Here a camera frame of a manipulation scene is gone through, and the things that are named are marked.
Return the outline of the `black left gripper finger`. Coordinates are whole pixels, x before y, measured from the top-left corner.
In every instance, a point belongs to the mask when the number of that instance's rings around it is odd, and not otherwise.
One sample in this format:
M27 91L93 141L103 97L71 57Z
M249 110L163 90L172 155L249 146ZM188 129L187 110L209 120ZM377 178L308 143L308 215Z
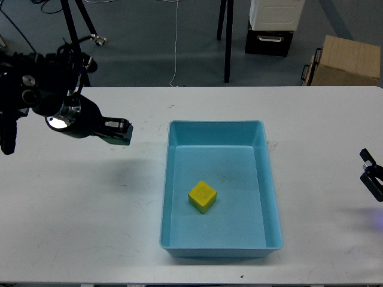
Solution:
M104 117L101 126L103 129L114 133L127 133L132 127L127 119L113 117Z

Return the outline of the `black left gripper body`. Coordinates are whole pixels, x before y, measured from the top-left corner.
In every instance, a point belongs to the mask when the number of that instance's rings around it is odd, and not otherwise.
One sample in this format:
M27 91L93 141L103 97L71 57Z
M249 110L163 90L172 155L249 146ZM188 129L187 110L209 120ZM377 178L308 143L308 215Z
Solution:
M46 117L45 122L55 132L81 139L97 131L102 122L102 114L94 102L81 94L75 94L67 97L61 110Z

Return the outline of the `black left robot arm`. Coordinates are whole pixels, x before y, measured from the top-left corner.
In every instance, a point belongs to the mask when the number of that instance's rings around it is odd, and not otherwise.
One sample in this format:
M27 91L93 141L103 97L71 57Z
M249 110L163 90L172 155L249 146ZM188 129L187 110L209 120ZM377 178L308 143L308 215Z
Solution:
M1 151L15 152L17 120L29 111L44 117L55 132L72 138L97 136L113 145L129 145L133 125L124 118L104 117L98 106L81 95L85 77L97 70L80 43L103 45L95 34L64 43L55 53L1 52Z

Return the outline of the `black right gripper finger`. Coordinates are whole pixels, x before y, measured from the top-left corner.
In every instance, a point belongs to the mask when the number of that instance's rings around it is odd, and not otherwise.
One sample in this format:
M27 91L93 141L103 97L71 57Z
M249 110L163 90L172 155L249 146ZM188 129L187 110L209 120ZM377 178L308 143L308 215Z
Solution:
M370 152L363 148L360 157L364 161L364 172L360 180L378 202L382 202L382 166L378 165Z

